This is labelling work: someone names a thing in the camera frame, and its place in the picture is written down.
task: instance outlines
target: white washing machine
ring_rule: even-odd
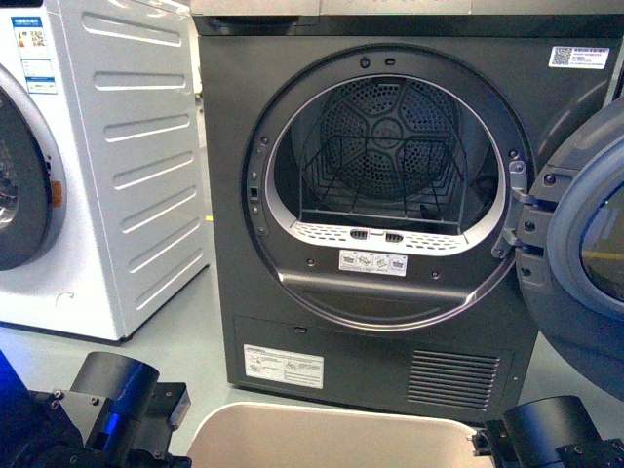
[[[0,322],[129,337],[209,263],[187,5],[0,8]]]

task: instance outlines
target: beige tray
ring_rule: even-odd
[[[491,468],[463,424],[444,419],[236,403],[200,425],[193,468]]]

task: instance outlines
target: door glass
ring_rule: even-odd
[[[4,139],[0,137],[0,229],[7,227],[18,210],[18,174]]]
[[[624,300],[624,185],[594,214],[581,244],[581,262],[597,288]]]

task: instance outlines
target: instruction sticker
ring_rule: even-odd
[[[549,65],[555,68],[603,70],[609,51],[607,47],[553,47]]]
[[[245,375],[302,387],[323,388],[324,359],[245,344]]]
[[[390,253],[340,251],[339,268],[377,275],[406,276],[408,256]]]
[[[55,95],[57,82],[39,17],[12,17],[26,88],[31,94]]]

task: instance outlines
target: metal top panel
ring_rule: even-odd
[[[134,0],[178,15],[189,15],[191,0]]]
[[[321,0],[191,0],[193,15],[316,17]]]
[[[624,0],[191,0],[193,15],[600,15]]]

